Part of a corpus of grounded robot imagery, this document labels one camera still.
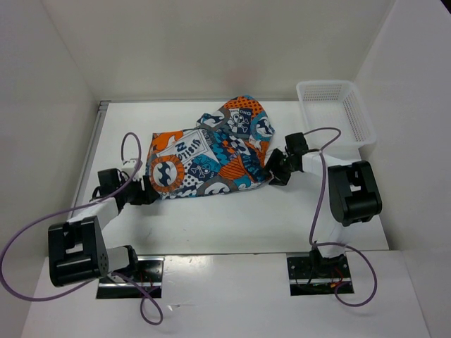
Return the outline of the colourful patterned shorts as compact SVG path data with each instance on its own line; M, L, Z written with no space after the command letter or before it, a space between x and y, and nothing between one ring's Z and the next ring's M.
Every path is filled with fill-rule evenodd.
M274 133L264 107L237 96L203 113L194 128L153 134L145 174L162 200L255 189L269 179Z

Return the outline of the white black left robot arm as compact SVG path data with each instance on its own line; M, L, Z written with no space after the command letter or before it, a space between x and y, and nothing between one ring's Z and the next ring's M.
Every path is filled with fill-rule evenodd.
M111 273L130 282L141 265L131 245L108 249L102 230L124 207L149 205L159 198L149 176L134 177L118 169L98 172L99 185L92 206L48 229L49 276L55 287L107 277Z

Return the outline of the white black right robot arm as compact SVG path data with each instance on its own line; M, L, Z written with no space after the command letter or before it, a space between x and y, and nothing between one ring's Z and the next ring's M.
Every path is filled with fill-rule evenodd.
M333 260L350 249L351 231L381 213L383 202L371 164L351 161L326 153L341 136L336 127L320 127L285 137L285 150L275 149L264 166L269 184L285 186L291 174L308 173L321 179L318 202L308 242L317 253L309 259L309 269L317 277L326 276Z

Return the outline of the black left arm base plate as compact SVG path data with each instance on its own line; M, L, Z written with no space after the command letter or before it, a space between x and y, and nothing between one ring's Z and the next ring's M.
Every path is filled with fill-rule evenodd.
M149 292L154 299L160 299L164 261L163 256L138 256L136 270L122 272L122 274ZM97 287L96 299L138 299L142 297L142 293L133 283L115 275L108 275L100 279Z

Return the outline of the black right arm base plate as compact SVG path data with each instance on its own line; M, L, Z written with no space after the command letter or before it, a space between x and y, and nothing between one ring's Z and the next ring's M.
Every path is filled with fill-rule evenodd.
M294 253L286 258L291 296L353 294L347 258L323 258L318 250Z

